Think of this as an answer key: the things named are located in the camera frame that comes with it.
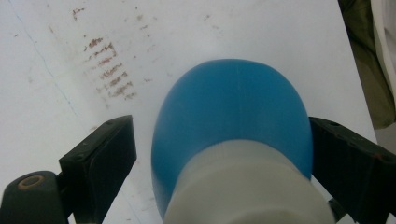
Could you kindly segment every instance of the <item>smudge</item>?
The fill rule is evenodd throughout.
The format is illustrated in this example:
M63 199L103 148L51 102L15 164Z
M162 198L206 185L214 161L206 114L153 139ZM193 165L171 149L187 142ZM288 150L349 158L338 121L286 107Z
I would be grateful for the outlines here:
M161 59L162 56L158 56L157 58L155 58L154 60L152 60L152 63L156 63L159 59Z
M143 20L143 15L138 15L136 18L137 18L138 21L142 21Z
M151 52L151 51L153 51L154 48L155 48L155 45L151 45L151 47L148 48L148 53Z
M134 96L136 96L137 93L136 92L132 92L131 94L128 94L124 97L124 100L132 100L134 98Z
M93 132L93 131L95 131L97 128L98 128L98 126L96 126L96 125L95 125L95 126L93 126L93 127L91 127L91 128L90 128L90 132Z
M108 86L107 85L103 85L103 87L102 88L96 88L96 90L98 91L98 93L101 93L102 92L102 90L105 90L105 91L107 91L108 90Z
M110 70L105 71L102 75L101 75L101 79L104 79L105 77L111 77L113 76L113 74L117 71L117 69L119 69L119 67L122 66L122 63L115 65L113 68L111 68Z
M95 47L96 45L98 45L100 42L102 42L102 40L103 40L103 38L93 39L88 46L91 49L91 48Z
M207 21L210 18L210 15L206 15L204 21Z
M75 21L77 20L77 14L78 14L80 11L83 11L83 10L85 10L84 7L83 7L83 8L76 8L76 9L73 10L73 18L75 19Z

